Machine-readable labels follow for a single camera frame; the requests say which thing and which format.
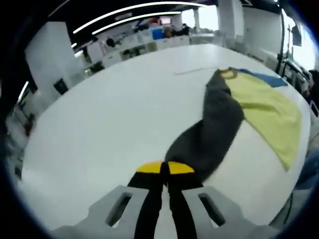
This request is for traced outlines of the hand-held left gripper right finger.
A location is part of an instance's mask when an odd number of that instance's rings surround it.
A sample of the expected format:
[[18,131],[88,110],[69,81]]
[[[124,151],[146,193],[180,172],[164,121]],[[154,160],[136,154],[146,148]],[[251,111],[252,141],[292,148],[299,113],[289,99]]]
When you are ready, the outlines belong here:
[[242,239],[245,222],[240,207],[211,186],[203,186],[194,170],[168,162],[169,207],[179,239]]

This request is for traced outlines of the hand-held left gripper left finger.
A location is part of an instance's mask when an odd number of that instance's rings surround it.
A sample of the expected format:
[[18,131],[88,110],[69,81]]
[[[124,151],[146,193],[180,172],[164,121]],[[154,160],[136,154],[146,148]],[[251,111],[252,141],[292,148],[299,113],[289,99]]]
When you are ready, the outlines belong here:
[[89,208],[88,231],[94,239],[152,239],[158,222],[163,163],[140,166],[127,186],[118,186]]

